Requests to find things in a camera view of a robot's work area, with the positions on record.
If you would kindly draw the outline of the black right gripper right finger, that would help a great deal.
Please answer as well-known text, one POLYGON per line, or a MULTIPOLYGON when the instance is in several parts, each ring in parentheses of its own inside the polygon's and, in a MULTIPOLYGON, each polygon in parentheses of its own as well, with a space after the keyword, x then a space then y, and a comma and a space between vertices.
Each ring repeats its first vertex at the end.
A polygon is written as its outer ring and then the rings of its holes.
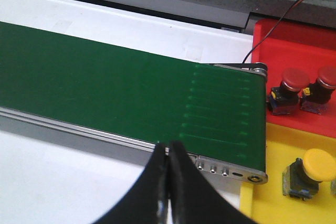
POLYGON ((255 223, 215 190, 195 167, 181 142, 172 141, 169 149, 174 223, 255 223))

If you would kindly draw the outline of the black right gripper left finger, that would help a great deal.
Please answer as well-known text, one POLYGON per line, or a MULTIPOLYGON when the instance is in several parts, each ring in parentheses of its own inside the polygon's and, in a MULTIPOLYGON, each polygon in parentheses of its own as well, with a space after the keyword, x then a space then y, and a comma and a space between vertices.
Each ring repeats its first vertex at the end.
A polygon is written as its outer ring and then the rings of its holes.
POLYGON ((133 186, 95 223, 167 223, 166 172, 165 145, 158 143, 133 186))

